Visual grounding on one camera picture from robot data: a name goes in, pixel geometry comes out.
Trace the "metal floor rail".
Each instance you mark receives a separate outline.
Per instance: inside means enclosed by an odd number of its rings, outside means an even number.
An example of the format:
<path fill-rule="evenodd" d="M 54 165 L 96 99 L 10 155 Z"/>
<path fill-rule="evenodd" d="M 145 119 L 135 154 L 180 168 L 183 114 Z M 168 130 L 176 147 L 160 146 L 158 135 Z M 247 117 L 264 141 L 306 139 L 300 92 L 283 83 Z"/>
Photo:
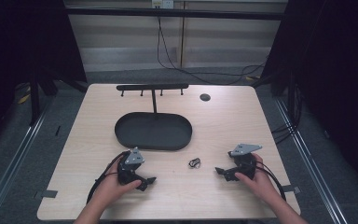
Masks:
<path fill-rule="evenodd" d="M 40 114 L 36 115 L 36 119 L 33 119 L 27 126 L 26 133 L 21 137 L 19 144 L 16 146 L 16 151 L 10 159 L 10 163 L 0 175 L 0 207 L 25 160 L 34 139 L 37 137 L 50 106 L 51 100 L 48 99 L 42 107 Z"/>
<path fill-rule="evenodd" d="M 328 187 L 318 165 L 316 164 L 310 150 L 305 143 L 300 131 L 295 128 L 288 115 L 288 109 L 282 99 L 277 98 L 275 103 L 280 111 L 282 119 L 284 120 L 285 127 L 289 130 L 289 134 L 293 139 L 296 148 L 305 163 L 307 170 L 310 173 L 312 182 L 314 183 L 319 195 L 324 202 L 324 205 L 332 218 L 334 224 L 349 224 L 345 218 L 344 213 L 337 202 L 336 197 L 333 195 L 331 189 Z"/>

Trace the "black horizontal frame bar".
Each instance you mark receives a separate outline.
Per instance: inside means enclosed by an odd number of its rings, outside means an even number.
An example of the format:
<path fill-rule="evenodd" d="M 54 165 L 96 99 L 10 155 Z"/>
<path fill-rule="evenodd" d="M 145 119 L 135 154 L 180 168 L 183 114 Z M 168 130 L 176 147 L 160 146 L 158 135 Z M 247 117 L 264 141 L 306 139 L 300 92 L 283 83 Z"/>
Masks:
<path fill-rule="evenodd" d="M 144 17 L 178 17 L 205 19 L 236 19 L 282 21 L 286 19 L 283 13 L 213 11 L 192 9 L 153 9 L 153 8 L 111 8 L 111 7 L 72 7 L 66 8 L 68 14 L 74 15 L 104 15 L 104 16 L 144 16 Z"/>

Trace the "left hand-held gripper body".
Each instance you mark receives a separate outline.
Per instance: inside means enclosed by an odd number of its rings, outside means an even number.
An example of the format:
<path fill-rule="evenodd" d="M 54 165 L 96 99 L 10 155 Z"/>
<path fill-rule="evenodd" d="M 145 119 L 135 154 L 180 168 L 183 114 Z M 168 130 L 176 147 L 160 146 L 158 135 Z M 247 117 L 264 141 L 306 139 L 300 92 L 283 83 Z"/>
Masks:
<path fill-rule="evenodd" d="M 126 185 L 134 180 L 141 180 L 144 183 L 145 179 L 135 173 L 144 162 L 145 159 L 137 147 L 126 151 L 117 166 L 119 183 Z"/>

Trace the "grey tape piece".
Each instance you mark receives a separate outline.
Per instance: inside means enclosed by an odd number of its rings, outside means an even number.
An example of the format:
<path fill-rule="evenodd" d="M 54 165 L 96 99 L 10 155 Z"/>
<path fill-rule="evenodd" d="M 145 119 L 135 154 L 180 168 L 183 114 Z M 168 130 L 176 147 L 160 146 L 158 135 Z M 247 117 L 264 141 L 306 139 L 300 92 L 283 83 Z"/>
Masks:
<path fill-rule="evenodd" d="M 57 190 L 39 190 L 35 193 L 34 198 L 37 200 L 42 200 L 43 198 L 55 198 L 57 194 Z"/>
<path fill-rule="evenodd" d="M 299 187 L 294 187 L 292 185 L 286 185 L 286 186 L 282 186 L 282 189 L 284 192 L 293 192 L 294 194 L 298 194 L 299 192 L 301 192 Z"/>

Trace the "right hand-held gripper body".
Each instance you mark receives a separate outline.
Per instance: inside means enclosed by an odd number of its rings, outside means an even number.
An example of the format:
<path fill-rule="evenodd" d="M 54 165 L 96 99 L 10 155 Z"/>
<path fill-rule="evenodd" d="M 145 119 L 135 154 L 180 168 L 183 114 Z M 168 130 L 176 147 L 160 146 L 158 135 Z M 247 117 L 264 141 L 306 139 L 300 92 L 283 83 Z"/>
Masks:
<path fill-rule="evenodd" d="M 238 168 L 237 173 L 246 175 L 250 179 L 254 178 L 256 158 L 253 152 L 261 148 L 260 145 L 238 144 L 233 150 L 227 153 L 228 156 L 234 160 Z"/>

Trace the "yellow floor marker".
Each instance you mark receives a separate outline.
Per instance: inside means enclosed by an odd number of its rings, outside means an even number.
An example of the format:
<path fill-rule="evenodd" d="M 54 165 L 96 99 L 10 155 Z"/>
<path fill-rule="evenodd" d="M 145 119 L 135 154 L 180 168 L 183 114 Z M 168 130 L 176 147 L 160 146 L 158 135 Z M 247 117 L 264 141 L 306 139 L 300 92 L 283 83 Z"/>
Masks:
<path fill-rule="evenodd" d="M 21 105 L 21 104 L 25 103 L 29 99 L 30 95 L 31 95 L 31 88 L 28 87 L 27 90 L 25 91 L 25 93 L 22 95 L 22 97 L 18 101 L 18 104 Z"/>

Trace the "person's left hand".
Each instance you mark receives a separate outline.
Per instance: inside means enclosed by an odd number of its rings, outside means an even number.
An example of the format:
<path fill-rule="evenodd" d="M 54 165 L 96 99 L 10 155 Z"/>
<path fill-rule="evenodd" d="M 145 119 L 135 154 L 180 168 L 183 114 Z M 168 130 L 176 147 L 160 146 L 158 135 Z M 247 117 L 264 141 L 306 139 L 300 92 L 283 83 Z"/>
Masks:
<path fill-rule="evenodd" d="M 117 201 L 125 193 L 136 189 L 140 185 L 140 180 L 134 180 L 125 185 L 120 184 L 118 181 L 117 164 L 114 163 L 107 171 L 103 181 L 95 190 L 92 200 L 101 208 L 106 208 L 108 205 Z"/>

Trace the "white wall socket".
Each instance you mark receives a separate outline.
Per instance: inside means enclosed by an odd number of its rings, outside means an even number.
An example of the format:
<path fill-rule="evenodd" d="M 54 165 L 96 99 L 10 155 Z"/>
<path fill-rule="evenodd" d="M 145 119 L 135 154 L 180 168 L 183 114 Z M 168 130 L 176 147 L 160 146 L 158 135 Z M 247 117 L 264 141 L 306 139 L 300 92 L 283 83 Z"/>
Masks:
<path fill-rule="evenodd" d="M 173 0 L 151 0 L 152 8 L 174 9 Z"/>

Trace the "dark curtain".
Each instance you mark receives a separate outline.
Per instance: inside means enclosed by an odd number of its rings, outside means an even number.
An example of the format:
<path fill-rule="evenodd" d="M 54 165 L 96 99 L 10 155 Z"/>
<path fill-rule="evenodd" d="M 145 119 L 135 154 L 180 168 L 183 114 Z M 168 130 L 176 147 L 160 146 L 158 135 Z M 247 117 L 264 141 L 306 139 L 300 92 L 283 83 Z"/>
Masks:
<path fill-rule="evenodd" d="M 63 0 L 0 0 L 0 130 L 21 83 L 87 80 Z"/>
<path fill-rule="evenodd" d="M 358 173 L 358 0 L 288 0 L 262 77 L 296 83 Z"/>

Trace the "black hook stand with tray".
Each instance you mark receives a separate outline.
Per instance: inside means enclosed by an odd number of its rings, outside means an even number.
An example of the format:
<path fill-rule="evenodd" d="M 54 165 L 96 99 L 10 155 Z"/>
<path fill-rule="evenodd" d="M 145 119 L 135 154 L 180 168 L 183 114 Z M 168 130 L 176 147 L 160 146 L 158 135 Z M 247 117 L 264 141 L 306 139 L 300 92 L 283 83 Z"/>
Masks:
<path fill-rule="evenodd" d="M 183 90 L 188 84 L 144 84 L 118 85 L 117 90 L 124 95 L 125 91 L 151 91 L 152 112 L 130 112 L 122 116 L 115 125 L 115 135 L 124 147 L 175 151 L 186 147 L 192 138 L 193 127 L 188 119 L 178 114 L 159 113 L 156 91 Z"/>

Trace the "person's right hand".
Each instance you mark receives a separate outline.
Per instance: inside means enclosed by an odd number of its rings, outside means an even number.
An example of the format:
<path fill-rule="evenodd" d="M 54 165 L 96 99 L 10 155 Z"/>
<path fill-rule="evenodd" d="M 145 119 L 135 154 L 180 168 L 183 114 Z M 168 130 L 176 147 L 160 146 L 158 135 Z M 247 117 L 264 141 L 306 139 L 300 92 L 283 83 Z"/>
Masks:
<path fill-rule="evenodd" d="M 281 199 L 281 195 L 272 185 L 269 176 L 263 171 L 262 158 L 253 153 L 256 159 L 255 175 L 253 179 L 242 173 L 236 173 L 235 176 L 244 183 L 252 193 L 264 203 L 272 206 Z"/>

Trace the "black metal stand leg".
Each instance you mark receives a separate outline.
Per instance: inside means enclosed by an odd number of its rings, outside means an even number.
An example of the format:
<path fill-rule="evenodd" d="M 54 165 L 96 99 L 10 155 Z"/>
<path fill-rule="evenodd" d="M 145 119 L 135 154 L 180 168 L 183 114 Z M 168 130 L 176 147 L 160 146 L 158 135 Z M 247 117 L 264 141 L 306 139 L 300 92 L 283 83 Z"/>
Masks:
<path fill-rule="evenodd" d="M 37 82 L 37 77 L 35 73 L 30 75 L 30 88 L 31 88 L 31 106 L 32 106 L 32 116 L 30 125 L 33 126 L 39 116 L 40 116 L 40 104 L 39 104 L 39 87 Z"/>

